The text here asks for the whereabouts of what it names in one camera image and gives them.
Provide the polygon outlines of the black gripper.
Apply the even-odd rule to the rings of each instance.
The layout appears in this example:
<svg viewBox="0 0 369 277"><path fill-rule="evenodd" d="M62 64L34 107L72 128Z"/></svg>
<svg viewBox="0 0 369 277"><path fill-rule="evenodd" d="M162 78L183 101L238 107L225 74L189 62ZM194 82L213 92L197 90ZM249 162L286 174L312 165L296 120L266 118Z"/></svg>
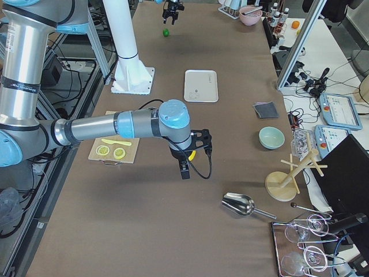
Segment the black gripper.
<svg viewBox="0 0 369 277"><path fill-rule="evenodd" d="M171 155L179 161L179 169L182 179L189 179L190 178L190 171L189 171L189 157L193 153L192 150L181 150L181 149L172 149L170 148Z"/></svg>
<svg viewBox="0 0 369 277"><path fill-rule="evenodd" d="M179 0L166 0L167 8L163 10L163 23L165 24L167 22L167 12L171 13L172 17L172 25L175 24L175 21L178 19L179 11L184 11L185 7L182 1Z"/></svg>

